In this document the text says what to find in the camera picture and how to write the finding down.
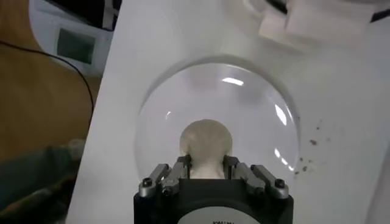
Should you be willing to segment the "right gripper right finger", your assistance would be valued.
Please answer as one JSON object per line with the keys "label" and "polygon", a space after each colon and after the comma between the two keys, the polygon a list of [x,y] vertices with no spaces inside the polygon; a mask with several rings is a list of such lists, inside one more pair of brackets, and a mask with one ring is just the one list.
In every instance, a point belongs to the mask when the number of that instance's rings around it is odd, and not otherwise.
{"label": "right gripper right finger", "polygon": [[276,178],[263,165],[247,166],[237,157],[225,155],[223,158],[224,176],[227,180],[241,180],[251,195],[266,194],[271,198],[285,200],[289,197],[289,187],[283,179]]}

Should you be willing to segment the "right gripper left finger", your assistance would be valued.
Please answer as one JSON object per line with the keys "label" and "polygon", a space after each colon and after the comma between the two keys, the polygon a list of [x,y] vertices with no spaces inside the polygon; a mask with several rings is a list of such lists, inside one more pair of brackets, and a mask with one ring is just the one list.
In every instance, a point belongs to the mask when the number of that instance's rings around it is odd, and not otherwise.
{"label": "right gripper left finger", "polygon": [[180,190],[180,180],[190,178],[190,170],[190,155],[178,157],[172,167],[168,164],[158,164],[148,177],[141,180],[138,195],[143,198],[151,198],[157,194],[173,196]]}

